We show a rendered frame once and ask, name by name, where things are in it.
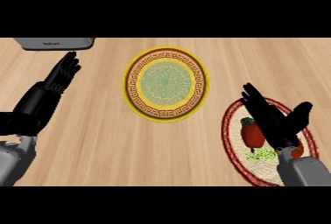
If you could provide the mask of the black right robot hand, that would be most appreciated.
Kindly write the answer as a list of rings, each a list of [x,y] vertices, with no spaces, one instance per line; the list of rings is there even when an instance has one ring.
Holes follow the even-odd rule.
[[[313,104],[301,102],[288,115],[283,115],[274,105],[270,105],[251,83],[242,85],[240,103],[255,120],[268,145],[277,149],[296,147],[296,133],[308,124],[308,114]]]

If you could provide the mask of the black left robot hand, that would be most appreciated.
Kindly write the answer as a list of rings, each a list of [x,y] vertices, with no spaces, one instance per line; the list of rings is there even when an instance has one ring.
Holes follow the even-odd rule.
[[[42,81],[42,89],[61,95],[79,68],[76,53],[67,52]]]

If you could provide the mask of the round red-rimmed woven placemat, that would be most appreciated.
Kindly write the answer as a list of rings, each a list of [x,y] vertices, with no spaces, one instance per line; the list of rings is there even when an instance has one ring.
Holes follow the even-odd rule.
[[[282,186],[283,182],[276,171],[277,159],[273,161],[251,161],[245,158],[246,153],[252,152],[254,149],[260,149],[248,148],[243,144],[240,119],[245,117],[252,118],[240,101],[234,101],[221,118],[221,145],[227,158],[234,170],[254,186]],[[268,148],[276,152],[265,139],[261,148]]]

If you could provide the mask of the yellow patterned plate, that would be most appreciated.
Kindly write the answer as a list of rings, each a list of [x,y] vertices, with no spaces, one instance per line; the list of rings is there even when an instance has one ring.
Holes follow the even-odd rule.
[[[197,57],[174,46],[153,47],[128,63],[121,89],[134,113],[158,123],[187,118],[209,92],[209,75]]]

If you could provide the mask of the pale green leafy vegetable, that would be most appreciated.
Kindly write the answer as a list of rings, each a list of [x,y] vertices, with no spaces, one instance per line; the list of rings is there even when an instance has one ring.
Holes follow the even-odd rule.
[[[254,149],[252,152],[246,153],[245,158],[251,161],[273,161],[277,159],[277,153],[268,148],[260,148]]]

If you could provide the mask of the red round vegetable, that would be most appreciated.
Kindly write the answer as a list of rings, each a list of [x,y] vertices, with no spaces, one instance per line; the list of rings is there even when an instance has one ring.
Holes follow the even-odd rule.
[[[299,158],[302,156],[302,153],[304,153],[304,146],[298,144],[298,146],[293,148],[291,152],[292,158]]]

